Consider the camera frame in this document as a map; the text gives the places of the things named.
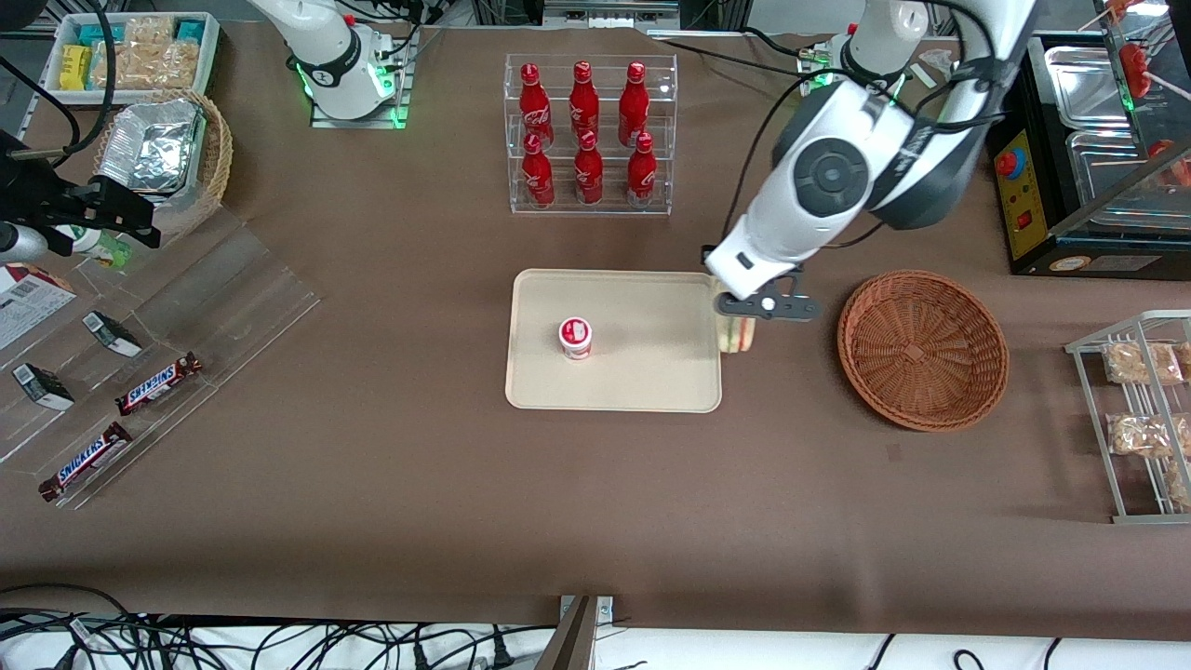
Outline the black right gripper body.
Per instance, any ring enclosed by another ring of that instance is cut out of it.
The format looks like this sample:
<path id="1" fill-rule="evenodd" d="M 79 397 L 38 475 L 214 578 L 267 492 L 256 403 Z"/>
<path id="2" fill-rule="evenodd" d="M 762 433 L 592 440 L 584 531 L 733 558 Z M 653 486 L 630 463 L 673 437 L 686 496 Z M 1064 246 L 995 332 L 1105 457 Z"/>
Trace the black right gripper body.
<path id="1" fill-rule="evenodd" d="M 6 221 L 80 223 L 93 220 L 96 203 L 107 194 L 107 177 L 93 177 L 86 186 L 61 179 L 46 159 L 17 159 L 21 140 L 1 131 L 1 207 Z"/>

